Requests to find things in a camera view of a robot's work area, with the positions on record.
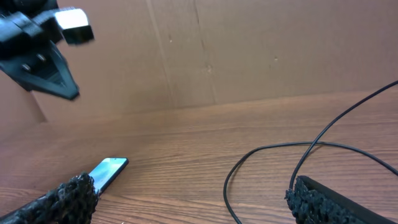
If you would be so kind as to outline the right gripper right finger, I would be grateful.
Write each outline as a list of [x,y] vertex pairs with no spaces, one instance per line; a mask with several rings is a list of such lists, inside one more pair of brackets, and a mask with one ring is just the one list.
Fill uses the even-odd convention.
[[285,199],[298,224],[396,224],[304,175]]

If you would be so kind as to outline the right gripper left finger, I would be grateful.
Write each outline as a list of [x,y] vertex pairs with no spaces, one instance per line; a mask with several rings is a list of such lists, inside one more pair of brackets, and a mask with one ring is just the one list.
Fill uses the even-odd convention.
[[98,204],[94,179],[86,172],[1,217],[10,224],[90,224]]

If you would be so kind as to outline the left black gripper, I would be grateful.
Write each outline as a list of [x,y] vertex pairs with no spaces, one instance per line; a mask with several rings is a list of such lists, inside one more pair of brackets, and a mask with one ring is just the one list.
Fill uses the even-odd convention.
[[55,45],[58,9],[56,0],[1,0],[1,70],[26,91],[73,101],[79,87]]

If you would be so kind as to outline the blue Samsung Galaxy smartphone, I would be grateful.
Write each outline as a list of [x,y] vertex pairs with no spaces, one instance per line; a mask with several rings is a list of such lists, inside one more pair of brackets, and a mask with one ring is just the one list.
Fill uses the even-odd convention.
[[90,173],[95,192],[101,195],[129,164],[126,157],[108,157],[103,159]]

